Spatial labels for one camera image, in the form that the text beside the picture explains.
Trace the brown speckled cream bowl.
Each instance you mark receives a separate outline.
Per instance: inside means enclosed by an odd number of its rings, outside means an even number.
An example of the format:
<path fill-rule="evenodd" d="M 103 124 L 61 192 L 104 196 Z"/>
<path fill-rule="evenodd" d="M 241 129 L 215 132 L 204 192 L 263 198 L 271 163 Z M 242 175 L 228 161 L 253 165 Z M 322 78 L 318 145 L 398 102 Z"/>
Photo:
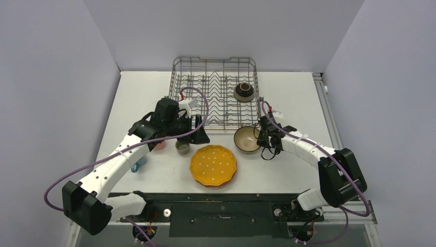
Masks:
<path fill-rule="evenodd" d="M 252 154 L 260 149 L 257 144 L 260 131 L 253 126 L 244 126 L 236 130 L 233 142 L 240 152 Z"/>

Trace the dark patterned cream bowl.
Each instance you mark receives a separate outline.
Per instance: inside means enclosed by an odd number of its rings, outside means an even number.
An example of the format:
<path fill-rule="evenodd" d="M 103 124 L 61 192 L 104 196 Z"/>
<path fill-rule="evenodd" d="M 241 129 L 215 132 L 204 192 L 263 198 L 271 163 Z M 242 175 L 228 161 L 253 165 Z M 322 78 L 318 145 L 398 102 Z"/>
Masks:
<path fill-rule="evenodd" d="M 234 89 L 234 97 L 239 102 L 250 102 L 255 97 L 253 86 L 247 82 L 241 82 Z"/>

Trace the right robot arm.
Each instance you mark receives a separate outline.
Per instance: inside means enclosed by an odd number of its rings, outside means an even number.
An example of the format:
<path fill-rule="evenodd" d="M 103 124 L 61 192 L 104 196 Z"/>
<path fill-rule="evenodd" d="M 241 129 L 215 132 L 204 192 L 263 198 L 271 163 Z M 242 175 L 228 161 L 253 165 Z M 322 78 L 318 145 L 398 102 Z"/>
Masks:
<path fill-rule="evenodd" d="M 320 145 L 294 127 L 281 127 L 272 114 L 262 116 L 259 124 L 259 146 L 273 155 L 282 151 L 291 153 L 318 171 L 319 185 L 298 194 L 296 202 L 290 205 L 290 213 L 295 219 L 302 220 L 312 209 L 323 206 L 344 208 L 345 203 L 356 198 L 361 198 L 365 207 L 369 207 L 363 196 L 367 183 L 353 151 Z"/>

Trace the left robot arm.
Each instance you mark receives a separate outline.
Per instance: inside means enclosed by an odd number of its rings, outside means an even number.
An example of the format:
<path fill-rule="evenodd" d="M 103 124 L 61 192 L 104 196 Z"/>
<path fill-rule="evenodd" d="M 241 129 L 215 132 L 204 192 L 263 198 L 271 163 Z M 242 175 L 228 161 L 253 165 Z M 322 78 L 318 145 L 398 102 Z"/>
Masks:
<path fill-rule="evenodd" d="M 78 182 L 69 181 L 63 186 L 64 215 L 91 235 L 100 233 L 111 220 L 126 216 L 150 220 L 153 206 L 143 192 L 112 198 L 109 194 L 134 164 L 164 140 L 175 138 L 196 145 L 210 142 L 203 128 L 205 118 L 191 114 L 197 104 L 195 98 L 159 100 L 155 110 L 135 122 L 98 167 Z"/>

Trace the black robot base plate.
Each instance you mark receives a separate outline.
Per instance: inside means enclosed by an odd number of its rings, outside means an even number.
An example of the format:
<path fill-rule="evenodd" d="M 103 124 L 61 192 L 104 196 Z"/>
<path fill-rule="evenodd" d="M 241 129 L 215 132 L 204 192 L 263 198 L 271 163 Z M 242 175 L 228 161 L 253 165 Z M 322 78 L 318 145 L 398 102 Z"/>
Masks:
<path fill-rule="evenodd" d="M 301 234 L 309 223 L 326 222 L 328 213 L 343 213 L 323 206 L 310 211 L 297 208 L 295 193 L 143 193 L 146 206 L 130 219 L 150 226 L 169 227 L 170 237 L 287 238 Z"/>

